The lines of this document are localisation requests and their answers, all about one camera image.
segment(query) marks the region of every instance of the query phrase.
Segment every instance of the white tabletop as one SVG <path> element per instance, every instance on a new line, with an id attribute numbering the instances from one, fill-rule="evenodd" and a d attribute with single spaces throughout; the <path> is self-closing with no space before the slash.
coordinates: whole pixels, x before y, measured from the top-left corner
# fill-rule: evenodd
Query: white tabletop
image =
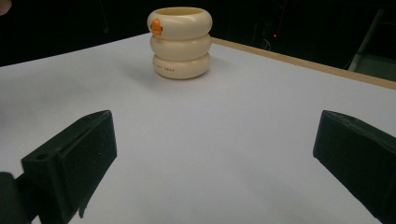
<path id="1" fill-rule="evenodd" d="M 312 151 L 324 109 L 396 136 L 396 91 L 220 45 L 166 79 L 149 38 L 0 67 L 0 171 L 109 109 L 119 156 L 70 223 L 379 223 Z"/>

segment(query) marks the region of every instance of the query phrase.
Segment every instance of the black plastic part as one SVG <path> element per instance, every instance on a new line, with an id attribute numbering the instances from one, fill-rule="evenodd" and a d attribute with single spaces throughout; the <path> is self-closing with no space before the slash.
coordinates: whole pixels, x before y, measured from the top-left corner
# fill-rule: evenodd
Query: black plastic part
<path id="1" fill-rule="evenodd" d="M 374 217 L 396 223 L 396 138 L 324 110 L 313 153 Z"/>
<path id="2" fill-rule="evenodd" d="M 24 174 L 16 180 L 0 175 L 0 207 L 4 208 L 0 217 L 14 211 L 16 217 L 23 214 L 24 218 L 22 222 L 12 217 L 7 219 L 10 221 L 0 219 L 0 223 L 27 223 L 25 220 L 32 221 L 39 215 L 42 224 L 66 224 L 78 209 L 82 217 L 116 157 L 110 111 L 77 120 L 24 157 Z"/>

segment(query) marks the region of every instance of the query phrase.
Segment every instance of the brown edge trim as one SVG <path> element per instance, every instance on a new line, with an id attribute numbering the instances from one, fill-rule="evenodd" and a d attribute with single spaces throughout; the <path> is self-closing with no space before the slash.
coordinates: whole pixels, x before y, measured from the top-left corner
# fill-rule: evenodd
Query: brown edge trim
<path id="1" fill-rule="evenodd" d="M 222 45 L 224 47 L 228 47 L 228 48 L 232 48 L 232 49 L 239 49 L 244 52 L 260 55 L 260 56 L 270 58 L 270 59 L 275 59 L 275 60 L 278 60 L 278 61 L 281 61 L 284 63 L 291 63 L 291 64 L 298 65 L 301 67 L 310 68 L 310 69 L 314 69 L 314 70 L 317 70 L 320 72 L 336 75 L 338 77 L 346 77 L 349 79 L 373 84 L 373 85 L 388 88 L 391 90 L 396 90 L 396 82 L 393 82 L 390 80 L 386 80 L 386 79 L 382 79 L 382 78 L 378 78 L 378 77 L 370 77 L 370 76 L 367 76 L 364 74 L 350 72 L 347 70 L 331 67 L 331 66 L 321 64 L 321 63 L 313 63 L 313 62 L 309 62 L 306 60 L 293 58 L 293 57 L 290 57 L 287 55 L 267 51 L 264 49 L 257 49 L 257 48 L 253 48 L 253 47 L 250 47 L 247 45 L 237 44 L 237 43 L 234 43 L 231 41 L 218 39 L 215 37 L 212 37 L 212 41 L 214 44 Z"/>

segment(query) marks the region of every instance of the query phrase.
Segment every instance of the cup opening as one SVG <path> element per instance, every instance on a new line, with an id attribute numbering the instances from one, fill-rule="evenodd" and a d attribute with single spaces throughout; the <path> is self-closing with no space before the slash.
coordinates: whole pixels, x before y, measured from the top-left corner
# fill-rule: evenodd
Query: cup opening
<path id="1" fill-rule="evenodd" d="M 167 7 L 156 10 L 155 12 L 165 16 L 187 16 L 203 12 L 204 10 L 197 7 Z"/>

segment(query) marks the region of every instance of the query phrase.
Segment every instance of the ribbed ceramic mug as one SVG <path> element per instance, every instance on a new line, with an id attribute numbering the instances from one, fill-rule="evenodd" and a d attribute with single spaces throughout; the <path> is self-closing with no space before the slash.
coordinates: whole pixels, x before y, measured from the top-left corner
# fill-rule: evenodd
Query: ribbed ceramic mug
<path id="1" fill-rule="evenodd" d="M 148 15 L 152 32 L 154 70 L 163 77 L 186 79 L 204 74 L 210 67 L 212 44 L 210 14 L 198 7 L 165 7 Z"/>

